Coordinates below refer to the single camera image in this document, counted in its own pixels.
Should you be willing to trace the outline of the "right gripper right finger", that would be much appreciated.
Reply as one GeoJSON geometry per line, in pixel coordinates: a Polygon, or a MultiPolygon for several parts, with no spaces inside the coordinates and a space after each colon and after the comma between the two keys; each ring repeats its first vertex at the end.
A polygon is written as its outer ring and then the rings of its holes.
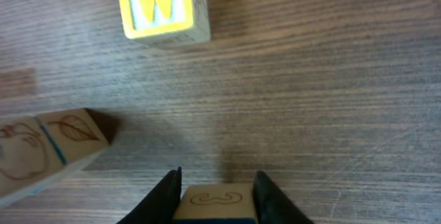
{"type": "Polygon", "coordinates": [[[264,171],[257,171],[253,198],[260,224],[314,224],[264,171]]]}

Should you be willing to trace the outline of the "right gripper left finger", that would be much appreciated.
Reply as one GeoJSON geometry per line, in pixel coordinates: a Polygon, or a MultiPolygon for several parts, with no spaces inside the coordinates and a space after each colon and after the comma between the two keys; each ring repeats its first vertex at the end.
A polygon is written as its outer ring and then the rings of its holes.
{"type": "Polygon", "coordinates": [[[181,202],[182,168],[170,170],[117,224],[172,224],[181,202]]]}

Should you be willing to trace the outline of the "blue letter P block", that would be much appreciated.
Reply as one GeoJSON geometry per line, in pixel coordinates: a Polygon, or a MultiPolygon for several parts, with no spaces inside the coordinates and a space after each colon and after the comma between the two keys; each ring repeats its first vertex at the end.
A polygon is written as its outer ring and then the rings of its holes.
{"type": "Polygon", "coordinates": [[[252,184],[193,185],[176,209],[175,224],[258,224],[252,184]]]}

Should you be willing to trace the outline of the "red letter A block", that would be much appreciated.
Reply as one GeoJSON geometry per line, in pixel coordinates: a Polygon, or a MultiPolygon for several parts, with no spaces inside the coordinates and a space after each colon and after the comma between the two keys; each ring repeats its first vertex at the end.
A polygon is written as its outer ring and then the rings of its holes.
{"type": "Polygon", "coordinates": [[[32,118],[48,138],[64,165],[90,163],[114,142],[121,121],[90,108],[35,114],[32,118]]]}

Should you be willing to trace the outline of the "red letter I block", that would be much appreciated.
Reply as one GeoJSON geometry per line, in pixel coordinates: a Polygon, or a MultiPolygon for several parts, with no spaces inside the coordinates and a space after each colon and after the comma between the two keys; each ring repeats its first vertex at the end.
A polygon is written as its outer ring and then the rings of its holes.
{"type": "Polygon", "coordinates": [[[67,162],[35,116],[1,124],[1,207],[67,177],[67,162]]]}

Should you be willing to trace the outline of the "yellow block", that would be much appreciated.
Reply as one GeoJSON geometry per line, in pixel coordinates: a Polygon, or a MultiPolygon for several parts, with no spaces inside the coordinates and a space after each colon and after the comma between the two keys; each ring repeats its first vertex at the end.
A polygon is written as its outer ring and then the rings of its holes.
{"type": "Polygon", "coordinates": [[[128,39],[158,48],[211,40],[207,0],[119,0],[128,39]]]}

